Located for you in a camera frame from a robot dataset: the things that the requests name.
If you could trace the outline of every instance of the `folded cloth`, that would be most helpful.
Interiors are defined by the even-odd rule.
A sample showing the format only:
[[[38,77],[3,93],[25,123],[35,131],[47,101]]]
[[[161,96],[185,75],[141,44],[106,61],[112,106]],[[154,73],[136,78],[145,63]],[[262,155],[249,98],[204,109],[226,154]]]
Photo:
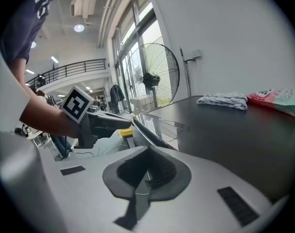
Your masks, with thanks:
[[[207,93],[197,100],[198,104],[211,104],[235,108],[238,110],[246,110],[248,107],[246,102],[248,98],[239,92],[231,93]]]

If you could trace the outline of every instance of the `dark table surface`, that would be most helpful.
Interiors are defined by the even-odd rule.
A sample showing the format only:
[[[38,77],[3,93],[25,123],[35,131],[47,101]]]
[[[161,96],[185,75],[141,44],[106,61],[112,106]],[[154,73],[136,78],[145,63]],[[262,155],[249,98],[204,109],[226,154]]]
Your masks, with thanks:
[[[288,194],[295,179],[295,117],[252,103],[247,111],[199,105],[198,98],[140,114],[134,123],[153,142],[215,161],[272,201]]]

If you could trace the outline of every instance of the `black metal railing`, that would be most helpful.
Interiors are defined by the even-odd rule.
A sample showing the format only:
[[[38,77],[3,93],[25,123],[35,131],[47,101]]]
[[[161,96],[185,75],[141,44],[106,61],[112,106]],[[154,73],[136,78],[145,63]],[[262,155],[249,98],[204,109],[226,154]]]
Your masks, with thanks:
[[[84,72],[105,70],[105,60],[106,59],[82,61],[52,69],[50,71],[39,74],[35,78],[26,82],[26,84],[28,84],[31,89],[36,90],[48,83],[63,79],[65,77]]]

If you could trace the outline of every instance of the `fan grille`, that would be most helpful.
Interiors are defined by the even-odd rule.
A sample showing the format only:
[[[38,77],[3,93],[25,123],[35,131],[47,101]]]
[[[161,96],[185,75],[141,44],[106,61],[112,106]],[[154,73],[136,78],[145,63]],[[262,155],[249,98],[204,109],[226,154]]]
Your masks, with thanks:
[[[158,107],[168,105],[172,101],[179,86],[180,71],[174,54],[167,47],[158,43],[144,44],[136,49],[124,64],[127,67],[124,74],[129,98],[143,98],[145,111],[155,108],[152,105],[155,104],[154,97]],[[158,85],[149,85],[153,88],[144,85],[150,82],[144,80],[144,77],[150,75],[144,75],[142,66],[154,80],[160,78]]]

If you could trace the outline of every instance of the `navy t-shirt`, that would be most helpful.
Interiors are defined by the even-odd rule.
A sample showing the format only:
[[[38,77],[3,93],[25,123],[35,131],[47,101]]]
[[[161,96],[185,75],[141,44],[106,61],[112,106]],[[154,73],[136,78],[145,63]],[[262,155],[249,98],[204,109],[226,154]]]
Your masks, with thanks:
[[[16,58],[29,60],[32,42],[48,15],[52,0],[25,0],[8,22],[0,40],[7,65]]]

